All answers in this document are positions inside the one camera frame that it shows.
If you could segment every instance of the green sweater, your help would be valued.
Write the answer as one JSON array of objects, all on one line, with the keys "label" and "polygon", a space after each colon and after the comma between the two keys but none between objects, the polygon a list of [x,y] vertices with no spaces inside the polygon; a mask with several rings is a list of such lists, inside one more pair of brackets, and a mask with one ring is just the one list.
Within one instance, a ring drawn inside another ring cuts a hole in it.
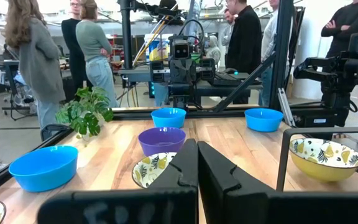
[{"label": "green sweater", "polygon": [[107,50],[109,54],[112,53],[112,47],[102,27],[95,22],[79,22],[76,27],[76,36],[86,61],[97,56],[102,56],[100,53],[101,49]]}]

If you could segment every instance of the blue bowl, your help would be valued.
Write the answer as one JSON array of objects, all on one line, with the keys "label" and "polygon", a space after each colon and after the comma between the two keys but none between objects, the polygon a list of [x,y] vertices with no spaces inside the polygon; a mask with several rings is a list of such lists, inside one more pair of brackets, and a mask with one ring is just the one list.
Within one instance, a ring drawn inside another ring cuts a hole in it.
[{"label": "blue bowl", "polygon": [[248,128],[260,132],[274,132],[280,127],[283,113],[271,109],[256,108],[246,110]]},{"label": "blue bowl", "polygon": [[181,128],[185,123],[186,111],[178,108],[162,108],[152,112],[156,128]]},{"label": "blue bowl", "polygon": [[74,177],[78,150],[73,146],[51,146],[16,159],[9,172],[29,192],[55,189]]}]

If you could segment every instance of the black jacket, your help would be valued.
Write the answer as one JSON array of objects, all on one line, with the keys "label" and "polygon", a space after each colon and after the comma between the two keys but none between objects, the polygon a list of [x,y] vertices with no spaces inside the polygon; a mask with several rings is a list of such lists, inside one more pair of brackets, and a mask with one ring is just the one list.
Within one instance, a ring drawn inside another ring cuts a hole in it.
[{"label": "black jacket", "polygon": [[[358,3],[340,8],[335,12],[331,21],[335,21],[336,28],[330,29],[324,27],[321,31],[322,37],[334,37],[327,57],[339,56],[342,51],[346,51],[349,48],[351,35],[358,33]],[[350,26],[350,28],[341,31],[343,25]]]},{"label": "black jacket", "polygon": [[240,13],[234,24],[227,53],[226,68],[252,73],[260,65],[262,28],[251,6]]}]

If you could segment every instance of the black pole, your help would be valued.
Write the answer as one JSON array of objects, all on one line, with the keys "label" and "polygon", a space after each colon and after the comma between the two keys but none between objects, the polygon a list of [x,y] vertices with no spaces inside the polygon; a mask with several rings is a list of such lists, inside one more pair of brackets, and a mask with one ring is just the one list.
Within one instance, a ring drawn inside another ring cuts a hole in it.
[{"label": "black pole", "polygon": [[293,15],[293,0],[281,0],[278,8],[276,60],[273,66],[272,91],[269,107],[280,110],[278,88],[284,86],[285,68],[288,60],[288,44],[291,36],[291,18]]},{"label": "black pole", "polygon": [[122,15],[122,41],[124,44],[124,67],[132,69],[131,0],[120,0]]}]

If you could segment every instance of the wooden table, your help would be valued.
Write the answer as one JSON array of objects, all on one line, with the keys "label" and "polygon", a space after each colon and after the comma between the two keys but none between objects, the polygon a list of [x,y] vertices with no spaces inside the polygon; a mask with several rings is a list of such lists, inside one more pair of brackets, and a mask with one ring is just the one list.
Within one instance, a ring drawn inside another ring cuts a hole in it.
[{"label": "wooden table", "polygon": [[[105,124],[101,134],[86,147],[72,133],[60,144],[76,146],[80,151],[75,177],[63,187],[37,194],[23,191],[10,179],[0,187],[0,201],[7,206],[6,223],[36,223],[40,205],[67,190],[138,188],[131,176],[132,168],[144,156],[137,137],[153,126],[151,120],[113,121]],[[240,168],[275,188],[282,134],[287,128],[282,123],[275,133],[258,133],[246,128],[244,118],[216,118],[187,119],[183,129],[188,138],[206,141]],[[324,184],[304,175],[289,159],[285,190],[358,191],[358,174],[342,182]],[[205,223],[203,212],[200,223]]]}]

